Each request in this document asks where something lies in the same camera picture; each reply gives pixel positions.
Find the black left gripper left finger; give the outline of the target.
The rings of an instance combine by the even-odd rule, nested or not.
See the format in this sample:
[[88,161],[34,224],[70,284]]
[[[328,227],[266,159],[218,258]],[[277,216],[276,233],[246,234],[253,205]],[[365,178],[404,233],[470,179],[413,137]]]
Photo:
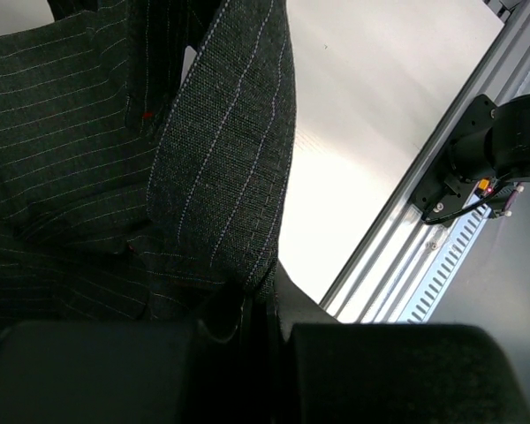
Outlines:
[[0,423],[216,423],[232,417],[245,297],[171,322],[24,322],[0,337]]

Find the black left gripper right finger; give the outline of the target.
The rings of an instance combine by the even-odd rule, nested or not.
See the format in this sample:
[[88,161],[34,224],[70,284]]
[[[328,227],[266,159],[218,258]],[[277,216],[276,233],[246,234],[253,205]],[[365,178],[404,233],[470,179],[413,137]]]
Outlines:
[[277,423],[530,423],[496,340],[464,324],[343,324],[283,268],[268,302]]

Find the dark pinstriped shirt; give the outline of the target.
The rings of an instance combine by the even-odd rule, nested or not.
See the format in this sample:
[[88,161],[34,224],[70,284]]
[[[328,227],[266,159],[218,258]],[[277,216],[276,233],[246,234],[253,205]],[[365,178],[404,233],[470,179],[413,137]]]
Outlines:
[[296,121],[283,1],[53,1],[0,36],[0,334],[266,296]]

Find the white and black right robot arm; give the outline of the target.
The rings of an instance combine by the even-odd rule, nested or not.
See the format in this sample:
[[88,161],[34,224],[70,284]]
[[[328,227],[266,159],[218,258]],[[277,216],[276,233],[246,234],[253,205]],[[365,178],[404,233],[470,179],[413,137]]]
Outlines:
[[456,139],[448,158],[454,174],[467,182],[530,182],[530,95],[495,108],[492,122]]

